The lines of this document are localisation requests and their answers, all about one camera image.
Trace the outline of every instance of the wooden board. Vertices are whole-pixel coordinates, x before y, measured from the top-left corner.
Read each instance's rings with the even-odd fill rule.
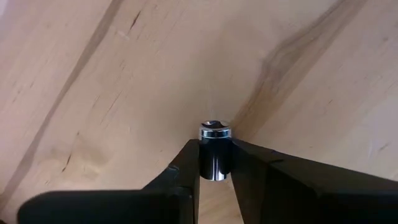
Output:
[[[9,223],[48,190],[142,187],[206,119],[397,178],[396,1],[15,0],[0,32]],[[200,221],[241,223],[231,184],[210,184]]]

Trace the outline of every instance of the dark wood streak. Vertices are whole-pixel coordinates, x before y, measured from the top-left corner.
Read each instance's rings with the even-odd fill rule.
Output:
[[[113,19],[118,12],[121,3],[123,0],[112,0],[110,5],[108,6],[104,16],[100,20],[97,28],[93,32],[90,40],[86,44],[86,47],[82,51],[75,67],[73,68],[71,74],[67,78],[64,86],[62,87],[60,93],[58,94],[57,98],[54,101],[51,109],[47,113],[46,117],[42,125],[40,126],[39,130],[37,131],[36,135],[33,138],[30,146],[26,150],[24,157],[20,161],[17,166],[16,171],[13,173],[10,181],[7,183],[4,192],[0,195],[0,211],[4,209],[12,195],[14,194],[15,190],[21,184],[22,180],[25,178],[26,174],[30,170],[33,164],[35,153],[37,152],[37,148],[39,146],[40,140],[44,135],[44,131],[47,129],[52,116],[56,112],[59,104],[61,103],[63,97],[66,95],[67,91],[70,89],[72,84],[75,82],[77,77],[79,76],[80,72],[83,70],[87,62],[90,60],[91,56],[94,54],[96,49],[98,48],[99,44],[104,39],[108,29],[113,22]]]
[[[232,121],[237,138],[248,141],[263,127],[366,1],[338,1],[267,56],[253,93]]]

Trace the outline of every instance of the wooden surface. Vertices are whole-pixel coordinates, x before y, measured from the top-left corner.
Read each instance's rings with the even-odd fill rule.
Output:
[[[397,59],[395,0],[10,1],[0,217],[48,190],[138,189],[206,119],[398,179]],[[231,184],[211,184],[200,222],[241,223]]]

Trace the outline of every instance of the light wood grain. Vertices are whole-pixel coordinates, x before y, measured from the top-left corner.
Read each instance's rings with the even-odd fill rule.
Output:
[[[138,189],[197,136],[396,179],[398,2],[15,0],[0,18],[0,209]],[[200,221],[241,223],[202,181]]]

